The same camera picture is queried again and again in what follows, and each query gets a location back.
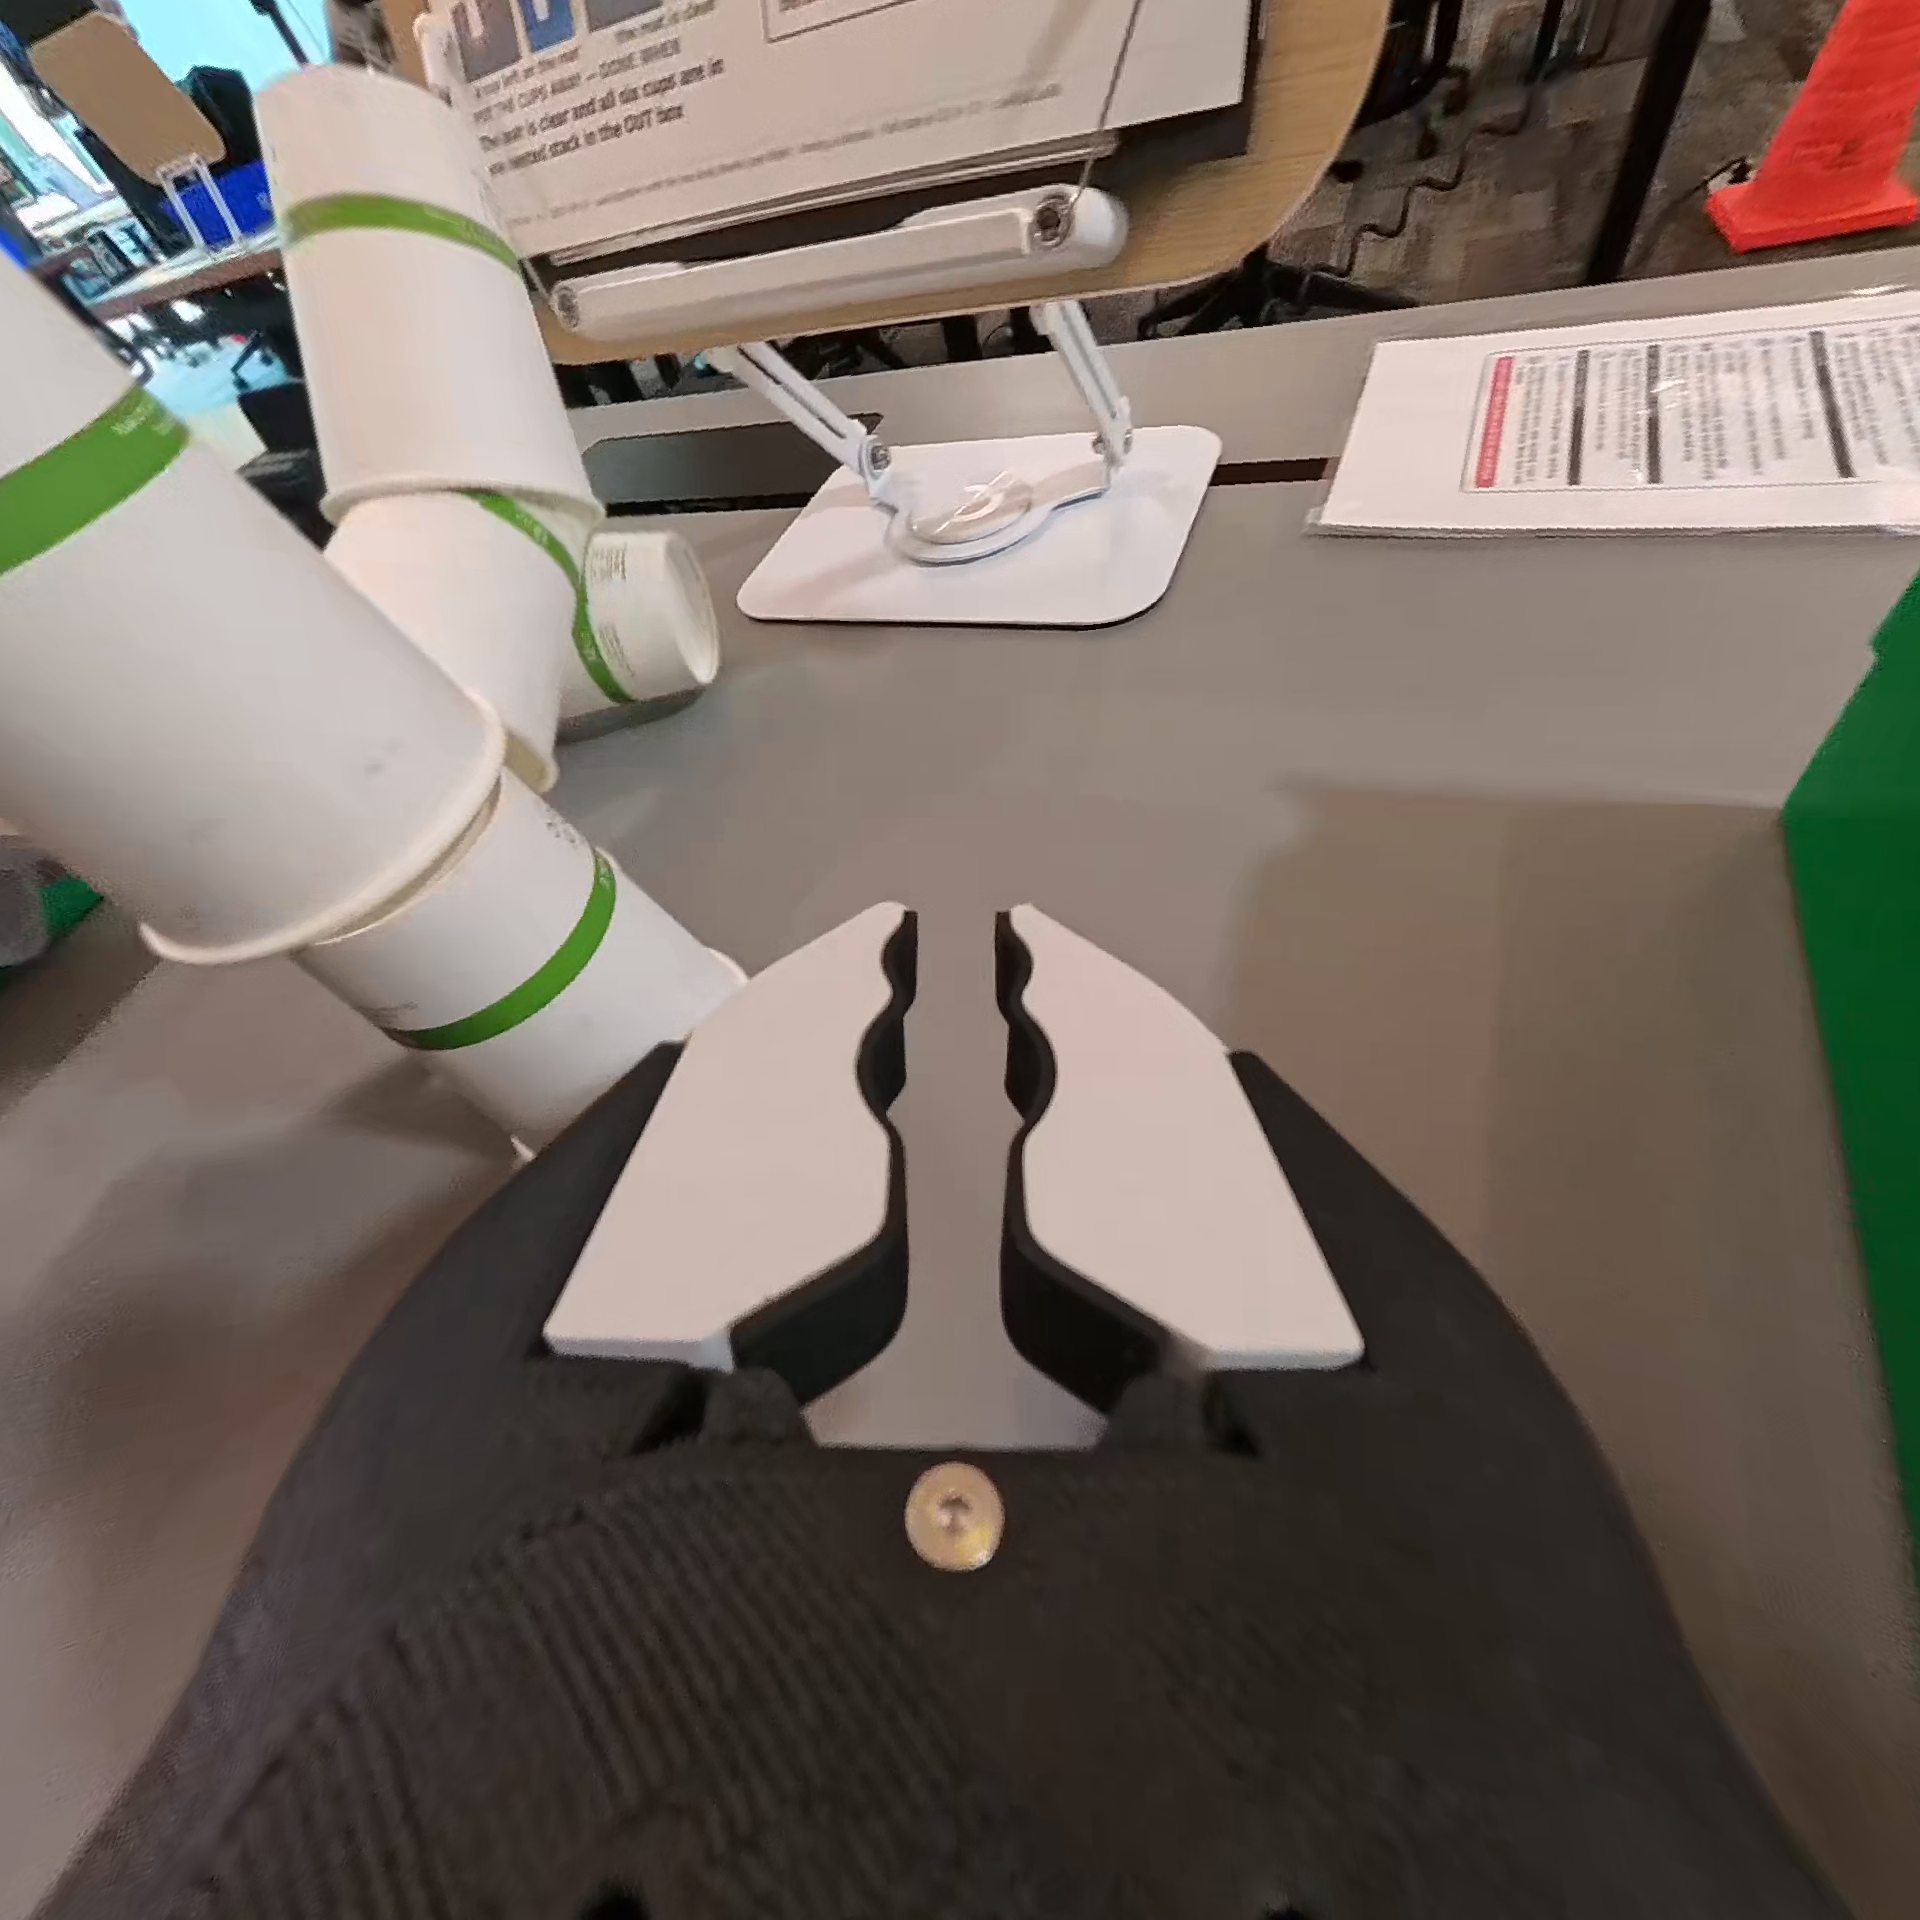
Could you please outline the black table leg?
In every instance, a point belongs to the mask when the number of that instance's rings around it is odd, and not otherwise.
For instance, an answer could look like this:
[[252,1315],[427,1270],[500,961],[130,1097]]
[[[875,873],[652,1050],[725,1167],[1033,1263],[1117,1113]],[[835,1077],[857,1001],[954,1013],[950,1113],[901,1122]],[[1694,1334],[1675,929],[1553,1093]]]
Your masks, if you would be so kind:
[[1709,18],[1713,1],[1665,5],[1580,286],[1611,282],[1626,271]]

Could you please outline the orange traffic cone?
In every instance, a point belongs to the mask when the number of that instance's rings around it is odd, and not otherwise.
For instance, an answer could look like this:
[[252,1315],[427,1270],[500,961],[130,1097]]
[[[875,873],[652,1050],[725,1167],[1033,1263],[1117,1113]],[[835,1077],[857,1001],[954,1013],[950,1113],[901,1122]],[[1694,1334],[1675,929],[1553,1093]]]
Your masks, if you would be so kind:
[[1718,238],[1754,254],[1916,224],[1916,107],[1917,5],[1842,5],[1760,168],[1709,193]]

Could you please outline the laminated printed sheet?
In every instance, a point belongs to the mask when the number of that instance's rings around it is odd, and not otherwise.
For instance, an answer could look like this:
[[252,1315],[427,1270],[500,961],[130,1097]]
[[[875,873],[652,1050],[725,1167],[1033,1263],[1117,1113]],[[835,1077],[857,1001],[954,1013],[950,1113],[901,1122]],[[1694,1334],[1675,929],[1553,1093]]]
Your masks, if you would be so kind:
[[1917,294],[1374,350],[1341,537],[1888,531],[1917,522]]

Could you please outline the white stand with wooden board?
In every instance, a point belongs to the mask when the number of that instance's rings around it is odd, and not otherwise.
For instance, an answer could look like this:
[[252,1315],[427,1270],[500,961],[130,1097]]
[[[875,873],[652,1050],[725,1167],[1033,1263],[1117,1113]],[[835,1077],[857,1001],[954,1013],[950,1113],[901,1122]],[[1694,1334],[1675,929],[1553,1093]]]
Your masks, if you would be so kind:
[[[417,10],[417,78],[453,103],[448,38]],[[745,586],[755,619],[1096,627],[1153,608],[1178,566],[1218,434],[1139,425],[1085,297],[1202,275],[1274,232],[1329,168],[1377,65],[1385,5],[1257,5],[1234,109],[1105,135],[1082,159],[897,183],[662,246],[531,256],[509,232],[550,362],[697,350],[844,475]],[[1024,304],[1088,422],[891,447],[780,341],[833,322]]]

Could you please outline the blue bin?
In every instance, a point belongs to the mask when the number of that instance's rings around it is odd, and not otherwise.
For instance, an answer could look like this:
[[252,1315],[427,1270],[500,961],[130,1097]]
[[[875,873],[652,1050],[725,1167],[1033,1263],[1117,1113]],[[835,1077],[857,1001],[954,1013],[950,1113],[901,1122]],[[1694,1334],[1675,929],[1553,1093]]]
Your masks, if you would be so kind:
[[226,250],[276,232],[266,159],[181,161],[163,173],[160,191],[196,248]]

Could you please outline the white printed instruction sheet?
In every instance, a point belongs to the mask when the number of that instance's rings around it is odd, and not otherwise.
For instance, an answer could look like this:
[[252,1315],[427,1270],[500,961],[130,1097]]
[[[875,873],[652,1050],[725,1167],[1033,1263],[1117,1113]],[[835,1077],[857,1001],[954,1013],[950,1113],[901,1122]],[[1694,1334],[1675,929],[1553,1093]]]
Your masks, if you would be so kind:
[[1248,1],[429,5],[531,256],[658,248],[1242,104]]

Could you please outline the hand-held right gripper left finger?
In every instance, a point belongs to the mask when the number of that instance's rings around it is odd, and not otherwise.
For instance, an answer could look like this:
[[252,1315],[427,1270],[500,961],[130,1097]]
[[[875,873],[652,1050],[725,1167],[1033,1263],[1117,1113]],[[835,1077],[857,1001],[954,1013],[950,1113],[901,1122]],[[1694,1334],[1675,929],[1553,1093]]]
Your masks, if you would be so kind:
[[544,1320],[550,1353],[768,1371],[814,1402],[908,1301],[918,919],[875,903],[701,1018]]

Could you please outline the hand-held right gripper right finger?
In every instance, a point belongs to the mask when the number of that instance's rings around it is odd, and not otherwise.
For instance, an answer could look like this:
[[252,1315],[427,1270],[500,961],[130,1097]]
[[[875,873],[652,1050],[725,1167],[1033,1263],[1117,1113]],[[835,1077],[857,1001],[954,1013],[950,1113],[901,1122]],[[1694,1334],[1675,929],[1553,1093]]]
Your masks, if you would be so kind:
[[1093,1413],[1153,1375],[1360,1366],[1355,1311],[1221,1034],[1030,903],[996,913],[995,992],[1014,1353]]

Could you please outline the white paper cup green band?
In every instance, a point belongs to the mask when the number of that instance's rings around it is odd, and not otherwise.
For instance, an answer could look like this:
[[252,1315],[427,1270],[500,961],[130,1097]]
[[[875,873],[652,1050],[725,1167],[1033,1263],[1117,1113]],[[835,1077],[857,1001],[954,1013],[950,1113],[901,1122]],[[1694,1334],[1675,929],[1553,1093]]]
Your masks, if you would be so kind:
[[296,959],[523,1154],[745,982],[515,775],[434,878]]
[[485,490],[598,513],[477,147],[432,90],[312,63],[257,98],[324,512]]
[[4,262],[3,809],[224,966],[410,894],[506,731]]
[[597,521],[572,501],[413,490],[350,504],[328,544],[348,583],[491,707],[509,769],[536,793],[561,775],[563,689]]
[[565,723],[699,696],[718,675],[723,649],[690,544],[613,522],[593,531],[569,646]]

